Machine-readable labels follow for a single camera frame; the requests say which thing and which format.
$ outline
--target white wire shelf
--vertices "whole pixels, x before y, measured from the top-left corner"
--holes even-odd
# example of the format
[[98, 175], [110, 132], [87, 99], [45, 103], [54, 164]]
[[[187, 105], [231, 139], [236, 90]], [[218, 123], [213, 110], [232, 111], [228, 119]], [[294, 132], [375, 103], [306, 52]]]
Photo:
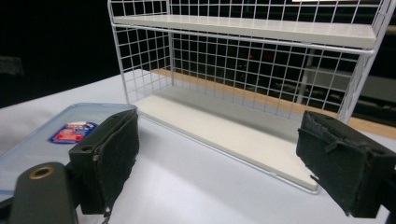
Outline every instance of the white wire shelf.
[[249, 35], [346, 48], [373, 49], [371, 25], [306, 21], [273, 21], [186, 15], [114, 17], [116, 24]]

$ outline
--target red and blue label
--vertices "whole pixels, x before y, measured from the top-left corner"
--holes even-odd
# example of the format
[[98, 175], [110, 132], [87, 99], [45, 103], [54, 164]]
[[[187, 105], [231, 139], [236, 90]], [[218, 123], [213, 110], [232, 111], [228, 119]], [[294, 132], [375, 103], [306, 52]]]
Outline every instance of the red and blue label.
[[97, 124], [93, 122], [77, 121], [65, 124], [49, 142], [54, 144], [76, 144], [90, 134]]

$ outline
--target plastic container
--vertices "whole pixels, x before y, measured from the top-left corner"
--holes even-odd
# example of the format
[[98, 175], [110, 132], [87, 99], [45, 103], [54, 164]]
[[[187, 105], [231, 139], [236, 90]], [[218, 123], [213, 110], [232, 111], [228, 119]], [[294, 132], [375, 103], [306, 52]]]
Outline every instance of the plastic container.
[[69, 163], [68, 151], [76, 144], [49, 141], [64, 125], [87, 121], [97, 125], [113, 114], [133, 109], [133, 105], [77, 104], [67, 107], [49, 122], [0, 157], [0, 202], [12, 197], [18, 176], [43, 162]]

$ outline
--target wooden surface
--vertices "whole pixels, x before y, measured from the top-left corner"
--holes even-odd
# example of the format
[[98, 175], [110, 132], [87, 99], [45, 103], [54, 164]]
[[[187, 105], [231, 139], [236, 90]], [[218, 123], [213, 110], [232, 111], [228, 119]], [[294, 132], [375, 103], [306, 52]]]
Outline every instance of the wooden surface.
[[304, 43], [372, 49], [376, 36], [371, 25], [307, 21], [254, 20], [187, 15], [115, 17], [114, 22], [226, 35], [251, 35]]
[[[164, 69], [155, 69], [152, 70], [153, 73], [160, 74], [163, 76], [172, 76], [172, 73], [169, 70], [164, 70]], [[293, 113], [297, 114], [303, 114], [305, 110], [310, 110], [310, 111], [315, 111], [319, 112], [322, 114], [326, 114], [328, 116], [337, 117], [337, 114], [331, 111], [327, 110], [322, 110], [319, 108], [315, 108], [313, 106], [308, 106], [308, 105], [299, 105], [296, 103], [292, 103], [287, 100], [282, 100], [282, 99], [277, 99], [275, 97], [267, 96], [264, 94], [256, 93], [253, 91], [246, 91], [246, 90], [241, 90], [238, 88], [234, 88], [231, 86], [223, 85], [221, 83], [209, 81], [209, 80], [204, 80], [198, 77], [190, 77], [187, 75], [183, 75], [180, 73], [174, 73], [175, 79], [184, 81], [184, 82], [189, 82], [192, 84], [200, 85], [200, 86], [205, 86], [206, 88], [217, 90], [217, 91], [223, 91], [229, 94], [233, 94], [235, 96], [240, 96], [244, 97], [246, 99], [249, 99], [251, 101], [256, 101], [262, 104], [274, 106], [274, 107], [279, 107], [285, 110], [291, 110]], [[391, 139], [396, 139], [396, 128], [390, 127], [388, 125], [384, 124], [379, 124], [375, 123], [369, 120], [365, 119], [358, 119], [358, 118], [351, 118], [349, 120], [348, 125], [354, 129], [364, 131], [367, 133], [374, 133], [377, 135], [381, 135], [387, 138]]]

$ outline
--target metal wire rack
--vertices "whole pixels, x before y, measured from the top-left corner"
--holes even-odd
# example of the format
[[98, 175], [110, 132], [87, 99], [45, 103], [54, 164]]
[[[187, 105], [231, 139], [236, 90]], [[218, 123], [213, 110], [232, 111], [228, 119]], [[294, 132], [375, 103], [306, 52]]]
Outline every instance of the metal wire rack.
[[[108, 1], [128, 104], [310, 192], [318, 185], [294, 152], [303, 113], [349, 121], [395, 6], [396, 0]], [[191, 108], [199, 110], [187, 113]]]
[[[238, 96], [231, 98], [234, 103], [289, 119], [300, 119], [293, 113], [301, 110], [316, 109], [331, 111], [343, 122], [349, 120], [357, 103], [394, 6], [389, 0], [108, 2], [129, 103], [169, 85], [181, 84], [204, 93], [211, 86], [217, 89], [210, 93], [215, 97], [226, 99], [228, 92]], [[367, 24], [375, 43], [371, 48], [336, 46], [115, 20], [159, 15]], [[206, 81], [202, 88], [194, 87], [201, 80]]]

